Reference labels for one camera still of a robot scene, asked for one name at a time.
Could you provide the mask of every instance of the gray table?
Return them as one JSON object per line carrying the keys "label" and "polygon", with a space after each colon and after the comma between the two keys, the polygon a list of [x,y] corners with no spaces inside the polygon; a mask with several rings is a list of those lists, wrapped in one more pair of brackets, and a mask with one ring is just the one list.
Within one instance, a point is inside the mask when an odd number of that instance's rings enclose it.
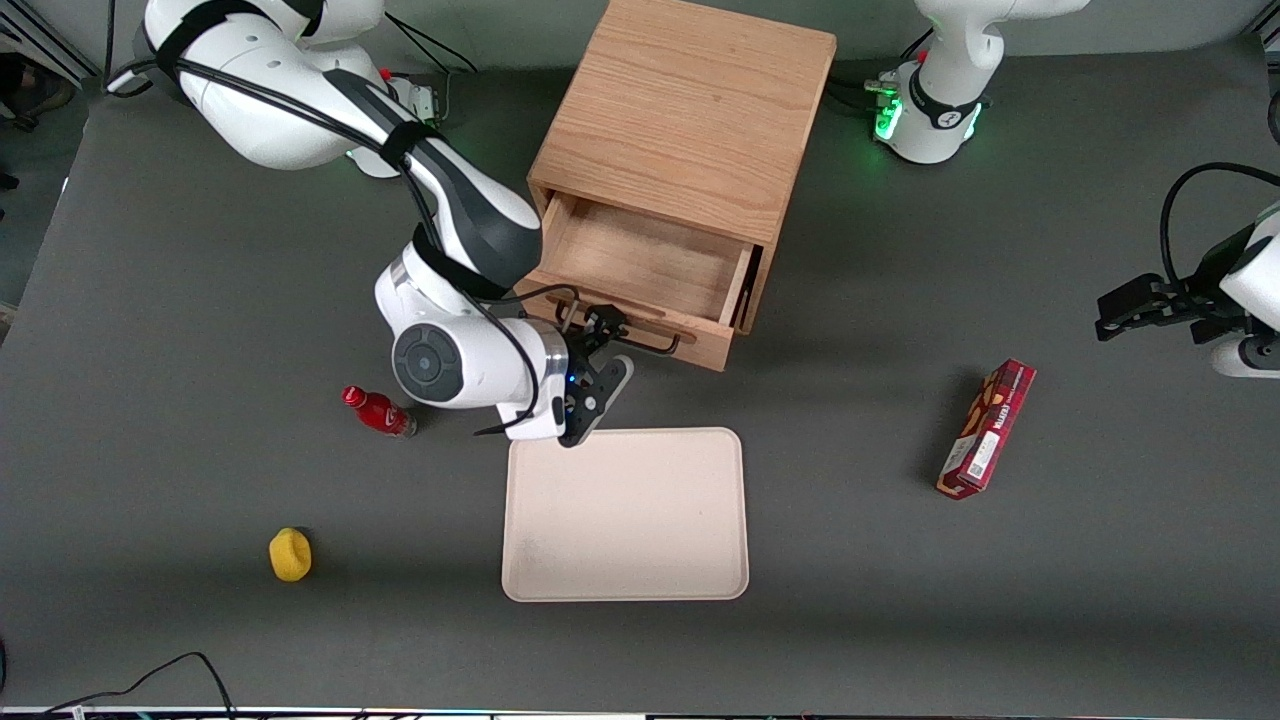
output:
{"label": "gray table", "polygon": [[[456,145],[522,186],[566,79],[463,78]],[[5,701],[202,650],[241,705],[1274,716],[1280,383],[1215,375],[1185,328],[1092,329],[1157,268],[1179,172],[1277,165],[1261,53],[1011,59],[992,95],[938,168],[823,111],[758,332],[724,374],[636,357],[607,427],[742,437],[746,594],[541,606],[499,585],[492,415],[397,443],[339,402],[393,387],[371,288],[402,187],[99,102],[0,352]],[[1180,261],[1274,196],[1198,181]],[[1007,356],[1039,379],[989,492],[952,502],[934,473]],[[297,585],[266,564],[284,525],[316,541]],[[195,666],[136,696],[215,698]]]}

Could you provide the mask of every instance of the black metal handle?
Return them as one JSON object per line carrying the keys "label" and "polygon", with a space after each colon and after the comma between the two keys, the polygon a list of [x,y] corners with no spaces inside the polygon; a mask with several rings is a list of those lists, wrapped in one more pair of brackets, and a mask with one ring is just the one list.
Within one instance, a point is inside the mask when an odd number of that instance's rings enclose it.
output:
{"label": "black metal handle", "polygon": [[[556,327],[562,329],[564,328],[582,329],[582,325],[568,322],[568,319],[562,315],[562,311],[566,307],[566,302],[563,300],[561,300],[559,297],[553,297],[552,300],[556,301]],[[588,306],[586,313],[588,314],[591,313],[590,306]],[[672,333],[671,345],[667,347],[654,347],[652,345],[645,345],[643,342],[627,340],[626,337],[614,337],[613,342],[621,342],[622,345],[626,345],[628,347],[635,347],[636,350],[643,350],[645,352],[652,352],[654,355],[666,357],[676,354],[676,350],[680,347],[680,334]]]}

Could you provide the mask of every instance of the cardboard box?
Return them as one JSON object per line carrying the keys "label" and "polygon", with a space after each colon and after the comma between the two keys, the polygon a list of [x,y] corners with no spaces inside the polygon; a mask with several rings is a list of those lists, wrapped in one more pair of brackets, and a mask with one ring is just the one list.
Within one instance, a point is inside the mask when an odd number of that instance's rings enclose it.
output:
{"label": "cardboard box", "polygon": [[1014,429],[1014,420],[1034,378],[1036,369],[1018,360],[1007,360],[987,375],[982,391],[969,406],[964,430],[951,446],[951,455],[938,475],[940,491],[963,500],[987,489],[1000,451]]}

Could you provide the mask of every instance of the wooden box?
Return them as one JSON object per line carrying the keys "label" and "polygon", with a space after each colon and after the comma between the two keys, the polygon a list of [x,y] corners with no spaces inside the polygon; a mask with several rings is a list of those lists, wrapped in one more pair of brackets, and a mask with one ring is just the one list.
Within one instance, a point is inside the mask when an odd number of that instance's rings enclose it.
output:
{"label": "wooden box", "polygon": [[[612,0],[529,173],[543,260],[628,338],[723,370],[749,333],[836,51],[832,35],[680,0]],[[554,319],[568,295],[525,304]]]}

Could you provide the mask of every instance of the drawer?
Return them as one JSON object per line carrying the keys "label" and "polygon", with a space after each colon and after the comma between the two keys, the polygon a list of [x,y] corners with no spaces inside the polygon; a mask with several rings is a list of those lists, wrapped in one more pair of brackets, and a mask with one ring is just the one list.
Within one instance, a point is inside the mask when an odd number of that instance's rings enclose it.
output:
{"label": "drawer", "polygon": [[[581,305],[612,304],[627,338],[712,370],[723,370],[759,266],[759,249],[637,213],[552,193],[543,215],[543,260],[517,292],[576,286]],[[540,318],[567,310],[567,292],[525,304]]]}

